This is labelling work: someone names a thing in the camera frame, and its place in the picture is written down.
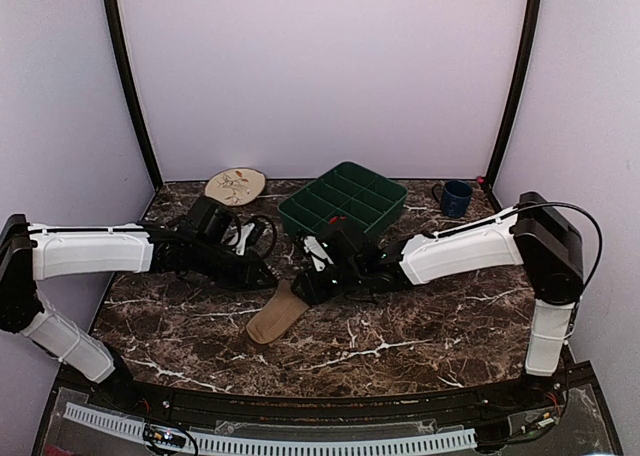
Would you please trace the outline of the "red yellow argyle sock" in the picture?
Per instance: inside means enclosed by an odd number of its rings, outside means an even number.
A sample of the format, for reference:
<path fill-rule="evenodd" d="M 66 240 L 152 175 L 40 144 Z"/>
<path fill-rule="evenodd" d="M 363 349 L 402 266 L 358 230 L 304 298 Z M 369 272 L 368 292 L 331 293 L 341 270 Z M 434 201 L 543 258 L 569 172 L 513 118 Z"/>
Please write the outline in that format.
<path fill-rule="evenodd" d="M 330 218 L 330 220 L 328 221 L 328 224 L 336 224 L 338 222 L 342 222 L 342 221 L 346 221 L 347 220 L 347 216 L 345 215 L 336 215 L 333 216 L 332 218 Z"/>

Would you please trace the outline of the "brown ribbed sock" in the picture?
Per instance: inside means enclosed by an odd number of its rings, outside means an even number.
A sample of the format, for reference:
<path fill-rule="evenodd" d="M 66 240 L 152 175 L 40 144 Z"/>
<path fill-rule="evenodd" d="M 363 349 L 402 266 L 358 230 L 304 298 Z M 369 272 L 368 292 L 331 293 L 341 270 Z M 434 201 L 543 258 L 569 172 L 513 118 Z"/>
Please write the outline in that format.
<path fill-rule="evenodd" d="M 281 338 L 310 306 L 296 296 L 291 283 L 279 282 L 267 304 L 247 323 L 245 331 L 255 345 L 270 345 Z"/>

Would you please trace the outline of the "dark blue mug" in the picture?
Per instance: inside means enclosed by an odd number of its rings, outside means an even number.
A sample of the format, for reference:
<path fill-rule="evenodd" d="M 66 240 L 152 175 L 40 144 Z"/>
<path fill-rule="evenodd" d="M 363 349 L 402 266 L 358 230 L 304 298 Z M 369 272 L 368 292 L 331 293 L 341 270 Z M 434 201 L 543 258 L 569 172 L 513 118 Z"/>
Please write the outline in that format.
<path fill-rule="evenodd" d="M 435 184 L 431 194 L 445 216 L 459 219 L 466 214 L 472 199 L 473 188 L 464 181 L 450 180 Z"/>

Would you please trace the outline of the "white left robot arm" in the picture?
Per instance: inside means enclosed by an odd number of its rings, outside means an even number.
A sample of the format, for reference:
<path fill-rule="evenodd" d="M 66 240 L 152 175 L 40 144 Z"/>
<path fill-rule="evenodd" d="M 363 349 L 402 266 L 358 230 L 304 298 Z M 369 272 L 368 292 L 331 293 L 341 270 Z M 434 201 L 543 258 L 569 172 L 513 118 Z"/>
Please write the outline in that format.
<path fill-rule="evenodd" d="M 141 403 L 140 388 L 116 350 L 57 311 L 41 281 L 107 273 L 195 273 L 231 291 L 272 289 L 277 279 L 254 247 L 265 216 L 241 222 L 212 198 L 196 199 L 168 223 L 50 226 L 10 216 L 1 231 L 1 329 L 20 334 L 101 387 L 120 412 Z"/>

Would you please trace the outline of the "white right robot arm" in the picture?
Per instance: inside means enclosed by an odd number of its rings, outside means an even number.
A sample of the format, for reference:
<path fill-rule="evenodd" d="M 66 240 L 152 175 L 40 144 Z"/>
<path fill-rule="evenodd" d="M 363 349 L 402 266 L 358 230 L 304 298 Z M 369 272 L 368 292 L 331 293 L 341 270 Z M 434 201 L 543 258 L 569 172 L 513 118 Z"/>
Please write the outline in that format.
<path fill-rule="evenodd" d="M 421 232 L 380 247 L 353 221 L 339 217 L 305 245 L 310 269 L 291 284 L 310 306 L 360 289 L 387 293 L 434 280 L 499 266 L 523 267 L 535 306 L 525 376 L 510 389 L 521 410 L 534 408 L 549 392 L 585 288 L 594 274 L 583 266 L 579 230 L 562 214 L 572 206 L 539 193 L 490 217 L 447 229 Z"/>

